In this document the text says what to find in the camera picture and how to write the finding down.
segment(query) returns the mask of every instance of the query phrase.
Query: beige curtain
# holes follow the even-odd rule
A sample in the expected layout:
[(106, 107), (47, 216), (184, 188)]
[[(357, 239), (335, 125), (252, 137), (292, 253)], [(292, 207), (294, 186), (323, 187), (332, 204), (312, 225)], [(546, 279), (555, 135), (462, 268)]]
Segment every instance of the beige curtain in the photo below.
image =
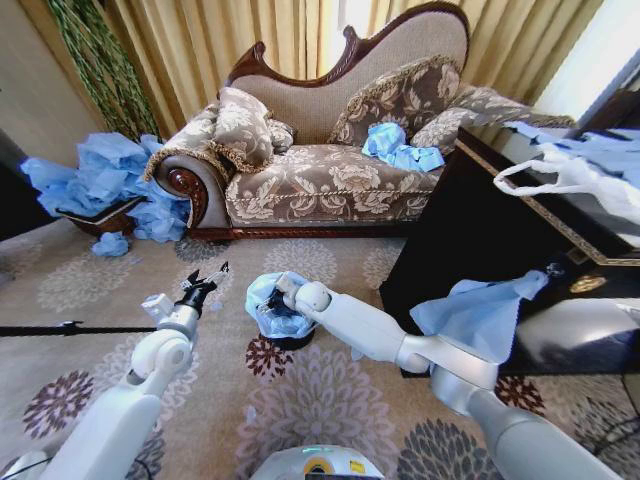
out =
[[(295, 78), (333, 65), (347, 3), (370, 36), (414, 0), (111, 0), (107, 18), (136, 65), (164, 136), (216, 97), (256, 41), (267, 63)], [(464, 80), (533, 103), (602, 0), (461, 0), (471, 50)]]

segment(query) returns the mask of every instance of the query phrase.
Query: wall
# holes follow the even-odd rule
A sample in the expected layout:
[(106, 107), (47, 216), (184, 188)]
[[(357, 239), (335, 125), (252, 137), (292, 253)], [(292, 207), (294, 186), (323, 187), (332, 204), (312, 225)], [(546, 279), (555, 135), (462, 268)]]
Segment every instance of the wall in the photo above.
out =
[(0, 1), (0, 129), (29, 156), (76, 166), (76, 143), (102, 125), (17, 0)]
[(536, 102), (580, 120), (640, 48), (640, 2), (605, 0)]

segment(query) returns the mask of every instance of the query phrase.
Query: carpet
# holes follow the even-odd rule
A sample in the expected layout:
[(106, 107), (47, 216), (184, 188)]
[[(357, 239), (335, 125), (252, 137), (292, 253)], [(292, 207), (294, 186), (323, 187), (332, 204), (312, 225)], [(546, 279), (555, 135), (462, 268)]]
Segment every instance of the carpet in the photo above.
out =
[[(440, 404), (428, 380), (353, 361), (321, 328), (304, 349), (284, 352), (244, 312), (249, 283), (282, 270), (381, 306), (377, 288), (402, 239), (136, 240), (120, 258), (92, 256), (93, 241), (61, 220), (0, 243), (0, 270), (15, 277), (0, 286), (1, 324), (150, 326), (139, 307), (148, 295), (175, 298), (196, 268), (231, 268), (207, 299), (193, 365), (170, 385), (138, 455), (154, 478), (247, 478), (270, 453), (307, 443), (353, 447), (390, 479), (501, 478), (479, 429)], [(1, 339), (0, 466), (30, 449), (54, 452), (119, 380), (142, 335)], [(624, 478), (640, 478), (640, 440), (625, 437), (637, 413), (619, 376), (505, 377), (497, 393), (544, 415)], [(127, 476), (146, 477), (139, 463)]]

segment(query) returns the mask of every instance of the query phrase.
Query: sofa armrest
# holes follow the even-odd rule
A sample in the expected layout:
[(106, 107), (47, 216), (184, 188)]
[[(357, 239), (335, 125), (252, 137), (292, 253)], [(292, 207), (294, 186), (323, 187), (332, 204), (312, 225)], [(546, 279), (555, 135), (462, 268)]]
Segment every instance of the sofa armrest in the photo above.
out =
[(144, 178), (191, 201), (189, 228), (228, 228), (224, 192), (235, 167), (214, 152), (212, 142), (218, 105), (211, 104), (155, 152)]
[(212, 164), (187, 155), (166, 157), (156, 168), (155, 179), (169, 193), (188, 197), (188, 228), (229, 228), (224, 192), (227, 181)]
[(536, 127), (573, 128), (575, 121), (567, 115), (547, 115), (533, 110), (489, 87), (460, 85), (449, 107), (464, 108), (482, 116), (484, 123), (520, 120)]

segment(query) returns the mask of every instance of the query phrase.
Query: floral upholstery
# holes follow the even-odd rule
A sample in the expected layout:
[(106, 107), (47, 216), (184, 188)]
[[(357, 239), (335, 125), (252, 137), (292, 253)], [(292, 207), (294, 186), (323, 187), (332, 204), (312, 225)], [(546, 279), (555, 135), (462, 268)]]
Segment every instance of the floral upholstery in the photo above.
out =
[(414, 147), (438, 147), (442, 155), (453, 151), (453, 142), (458, 137), (458, 127), (483, 125), (485, 117), (467, 108), (451, 107), (436, 115), (411, 139)]
[(383, 122), (397, 123), (411, 138), (448, 106), (459, 83), (456, 63), (443, 56), (386, 73), (351, 97), (327, 142), (362, 146), (369, 127)]
[(414, 147), (439, 147), (443, 155), (453, 151), (458, 127), (520, 120), (537, 127), (574, 127), (566, 115), (536, 113), (531, 107), (503, 97), (489, 87), (463, 85), (450, 107), (437, 115), (411, 139)]
[(213, 149), (242, 172), (259, 172), (265, 168), (273, 155), (266, 122), (268, 112), (253, 95), (231, 87), (220, 90)]
[(259, 173), (238, 172), (226, 191), (234, 225), (397, 222), (416, 219), (441, 169), (393, 168), (358, 147), (294, 145)]
[(226, 158), (216, 155), (211, 148), (211, 138), (218, 118), (218, 111), (218, 104), (212, 103), (189, 120), (182, 130), (151, 156), (144, 171), (144, 179), (151, 180), (156, 168), (165, 158), (185, 155), (210, 163), (225, 182), (229, 183), (236, 171), (234, 165)]
[(267, 127), (271, 134), (273, 153), (281, 155), (293, 145), (296, 129), (280, 120), (267, 120)]

